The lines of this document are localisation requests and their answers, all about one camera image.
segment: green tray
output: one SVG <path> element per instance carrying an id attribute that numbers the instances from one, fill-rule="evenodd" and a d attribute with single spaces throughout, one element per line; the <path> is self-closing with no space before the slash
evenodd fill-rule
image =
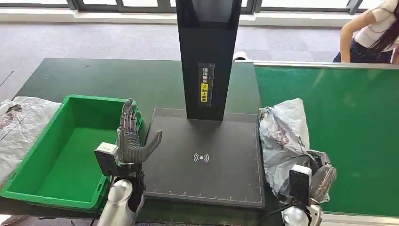
<path id="1" fill-rule="evenodd" d="M 101 142 L 115 143 L 124 103 L 125 99 L 67 96 L 1 196 L 59 208 L 97 208 L 109 179 L 101 173 L 94 150 Z M 138 119 L 139 128 L 142 120 Z"/>

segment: wireless charging symbol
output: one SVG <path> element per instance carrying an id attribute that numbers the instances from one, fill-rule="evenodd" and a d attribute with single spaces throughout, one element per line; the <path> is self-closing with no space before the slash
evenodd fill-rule
<path id="1" fill-rule="evenodd" d="M 204 162 L 208 162 L 209 161 L 209 155 L 205 154 L 204 156 L 201 156 L 198 153 L 195 153 L 194 154 L 194 162 L 197 162 L 199 160 L 202 160 Z"/>

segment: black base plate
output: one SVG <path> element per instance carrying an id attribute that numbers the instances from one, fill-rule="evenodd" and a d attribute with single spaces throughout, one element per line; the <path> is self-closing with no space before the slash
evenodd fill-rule
<path id="1" fill-rule="evenodd" d="M 143 164 L 146 198 L 264 208 L 258 117 L 189 120 L 185 110 L 156 108 L 148 139 L 162 142 Z"/>

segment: long black hair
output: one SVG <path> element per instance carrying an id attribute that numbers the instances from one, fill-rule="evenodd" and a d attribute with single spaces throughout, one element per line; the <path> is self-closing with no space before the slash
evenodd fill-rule
<path id="1" fill-rule="evenodd" d="M 397 37 L 399 36 L 399 2 L 396 5 L 396 8 L 393 12 L 391 12 L 395 17 L 396 21 L 388 28 L 384 34 L 371 45 L 371 49 L 374 52 L 382 52 L 385 49 L 391 47 Z"/>

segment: green table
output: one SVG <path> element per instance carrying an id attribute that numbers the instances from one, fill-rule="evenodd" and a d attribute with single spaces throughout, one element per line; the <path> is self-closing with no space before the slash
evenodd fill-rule
<path id="1" fill-rule="evenodd" d="M 311 149 L 337 168 L 324 211 L 399 216 L 399 67 L 255 63 L 262 106 L 301 98 Z"/>
<path id="2" fill-rule="evenodd" d="M 185 108 L 183 76 L 179 61 L 46 58 L 16 96 L 39 97 L 61 102 L 68 94 L 132 97 L 144 118 L 144 126 L 140 129 L 141 137 L 146 137 L 155 107 Z M 256 114 L 259 107 L 259 92 L 252 63 L 235 63 L 231 72 L 226 111 Z M 265 193 L 266 211 L 277 209 L 276 198 L 270 190 L 266 190 Z M 92 214 L 34 208 L 35 210 L 31 210 L 33 212 L 24 213 L 20 210 L 30 209 L 25 203 L 0 199 L 0 213 L 92 217 Z M 262 214 L 262 211 L 248 209 L 147 200 L 139 220 L 203 225 L 254 225 Z M 276 214 L 265 223 L 281 225 L 281 215 Z"/>
<path id="3" fill-rule="evenodd" d="M 67 94 L 133 97 L 144 116 L 145 135 L 154 107 L 184 108 L 178 61 L 45 59 L 17 96 L 61 102 Z M 338 170 L 331 201 L 323 210 L 350 214 L 399 216 L 395 168 L 399 159 L 399 71 L 392 65 L 235 63 L 226 111 L 257 113 L 300 97 L 311 148 L 327 152 Z M 277 201 L 266 189 L 266 209 Z M 58 217 L 90 214 L 29 205 L 0 197 L 0 213 Z M 146 203 L 142 221 L 253 225 L 258 211 L 167 202 Z M 277 225 L 279 215 L 269 218 Z"/>

